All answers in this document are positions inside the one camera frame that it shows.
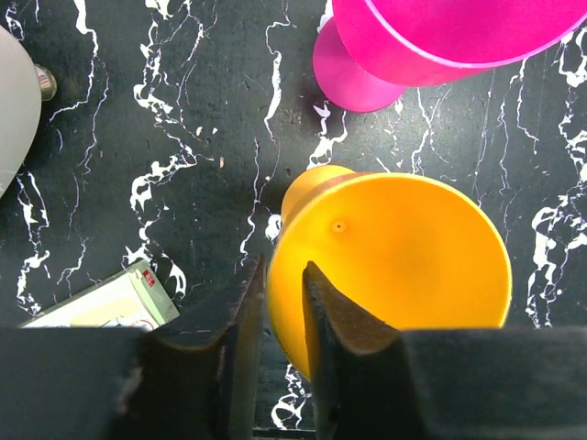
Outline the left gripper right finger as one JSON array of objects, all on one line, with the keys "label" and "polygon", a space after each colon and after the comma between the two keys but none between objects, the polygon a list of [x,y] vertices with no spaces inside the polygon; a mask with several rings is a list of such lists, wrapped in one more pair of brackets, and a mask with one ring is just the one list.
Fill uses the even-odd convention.
[{"label": "left gripper right finger", "polygon": [[302,280],[317,438],[586,436],[584,328],[399,331]]}]

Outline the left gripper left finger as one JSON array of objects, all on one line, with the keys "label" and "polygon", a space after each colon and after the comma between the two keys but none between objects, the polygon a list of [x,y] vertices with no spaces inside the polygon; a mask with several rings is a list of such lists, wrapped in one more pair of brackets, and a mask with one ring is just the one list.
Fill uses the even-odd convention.
[{"label": "left gripper left finger", "polygon": [[260,364],[266,261],[168,324],[5,328],[4,439],[249,439]]}]

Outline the yellow wine glass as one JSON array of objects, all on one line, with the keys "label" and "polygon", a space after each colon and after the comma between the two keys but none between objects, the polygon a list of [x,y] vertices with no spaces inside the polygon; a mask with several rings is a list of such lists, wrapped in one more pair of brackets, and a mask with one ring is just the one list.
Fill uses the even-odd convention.
[{"label": "yellow wine glass", "polygon": [[275,338],[308,376],[303,271],[399,330],[499,328],[512,300],[505,243],[487,214],[421,175],[323,165],[286,190],[268,273]]}]

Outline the pink wine glass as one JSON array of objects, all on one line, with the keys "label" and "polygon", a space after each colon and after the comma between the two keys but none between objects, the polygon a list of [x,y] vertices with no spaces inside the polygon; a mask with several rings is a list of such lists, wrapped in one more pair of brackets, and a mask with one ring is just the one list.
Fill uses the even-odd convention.
[{"label": "pink wine glass", "polygon": [[583,1],[336,1],[313,51],[327,99],[357,113],[408,87],[450,83],[518,62],[586,19]]}]

